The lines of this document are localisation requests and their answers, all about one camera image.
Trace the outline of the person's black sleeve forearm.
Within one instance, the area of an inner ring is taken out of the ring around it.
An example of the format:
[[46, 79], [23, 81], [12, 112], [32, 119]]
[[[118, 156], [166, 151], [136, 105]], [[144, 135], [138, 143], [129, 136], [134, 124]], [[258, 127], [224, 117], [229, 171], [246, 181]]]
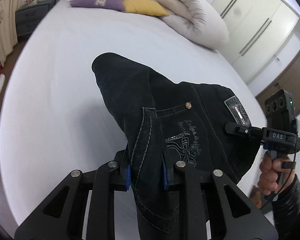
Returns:
[[277, 201], [272, 202], [274, 224], [279, 239], [287, 239], [293, 233], [293, 222], [300, 213], [300, 181], [294, 176], [293, 182], [283, 190]]

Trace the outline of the person's right hand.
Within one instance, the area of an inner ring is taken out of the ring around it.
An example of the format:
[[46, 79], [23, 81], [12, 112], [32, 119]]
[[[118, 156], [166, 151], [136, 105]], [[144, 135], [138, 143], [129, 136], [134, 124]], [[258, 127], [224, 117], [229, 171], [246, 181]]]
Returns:
[[281, 167], [281, 164], [286, 161], [291, 162], [291, 159], [277, 158], [272, 160], [267, 153], [264, 154], [259, 165], [261, 175], [257, 185], [265, 196], [270, 195], [272, 192], [277, 193], [280, 189], [282, 193], [293, 183], [295, 170]]

